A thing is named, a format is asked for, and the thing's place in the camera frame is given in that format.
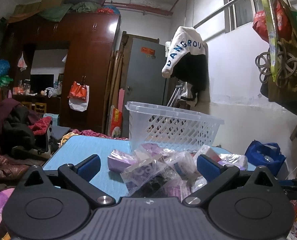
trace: clothes rail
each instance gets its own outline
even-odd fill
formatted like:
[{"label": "clothes rail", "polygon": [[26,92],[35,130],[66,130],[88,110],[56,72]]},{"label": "clothes rail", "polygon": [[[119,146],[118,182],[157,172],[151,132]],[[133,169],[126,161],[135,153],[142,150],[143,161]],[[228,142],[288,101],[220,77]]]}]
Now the clothes rail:
[{"label": "clothes rail", "polygon": [[208,15],[205,19],[201,20],[198,24],[196,24],[194,26],[194,28],[196,29],[196,28],[200,27],[202,24],[204,24],[208,20],[212,19],[214,16],[218,15],[220,12],[224,11],[226,8],[232,6],[233,4],[235,4],[238,1],[239,0],[231,0],[227,4],[223,5],[221,8],[217,9],[215,12],[211,13],[210,15]]}]

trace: plastic basket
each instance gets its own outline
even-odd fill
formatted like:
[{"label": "plastic basket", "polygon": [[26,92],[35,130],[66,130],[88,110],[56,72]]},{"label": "plastic basket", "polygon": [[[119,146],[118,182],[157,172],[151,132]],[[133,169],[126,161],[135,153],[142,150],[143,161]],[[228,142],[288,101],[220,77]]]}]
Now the plastic basket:
[{"label": "plastic basket", "polygon": [[157,143],[178,151],[197,151],[203,144],[212,145],[224,120],[195,111],[127,102],[130,111],[130,148],[141,143]]}]

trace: window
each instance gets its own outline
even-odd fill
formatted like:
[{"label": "window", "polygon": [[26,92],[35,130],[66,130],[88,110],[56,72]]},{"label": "window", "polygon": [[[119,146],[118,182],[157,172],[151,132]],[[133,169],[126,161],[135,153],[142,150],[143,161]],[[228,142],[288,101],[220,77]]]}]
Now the window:
[{"label": "window", "polygon": [[255,13],[262,10],[262,0],[237,1],[225,10],[225,32],[228,33],[244,24],[252,22]]}]

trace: blue table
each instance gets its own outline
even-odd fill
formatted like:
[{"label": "blue table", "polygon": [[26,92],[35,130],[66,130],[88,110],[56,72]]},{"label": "blue table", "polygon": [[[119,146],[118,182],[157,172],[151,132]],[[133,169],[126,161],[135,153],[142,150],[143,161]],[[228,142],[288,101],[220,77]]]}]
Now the blue table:
[{"label": "blue table", "polygon": [[[126,196],[128,190],[119,174],[109,171],[107,157],[114,149],[131,153],[129,141],[105,139],[89,136],[72,136],[66,143],[45,163],[44,170],[57,170],[65,163],[74,165],[80,163],[92,154],[97,154],[101,159],[100,172],[90,181],[92,185],[111,195],[117,201],[121,196]],[[229,153],[225,149],[213,147],[215,152]],[[250,171],[255,166],[249,163]]]}]

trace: television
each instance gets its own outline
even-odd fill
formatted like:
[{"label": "television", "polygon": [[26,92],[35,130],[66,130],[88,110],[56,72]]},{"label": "television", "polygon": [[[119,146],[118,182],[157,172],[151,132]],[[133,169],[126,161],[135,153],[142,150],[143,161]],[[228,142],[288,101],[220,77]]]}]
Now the television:
[{"label": "television", "polygon": [[31,75],[31,93],[40,94],[46,88],[54,87],[54,74]]}]

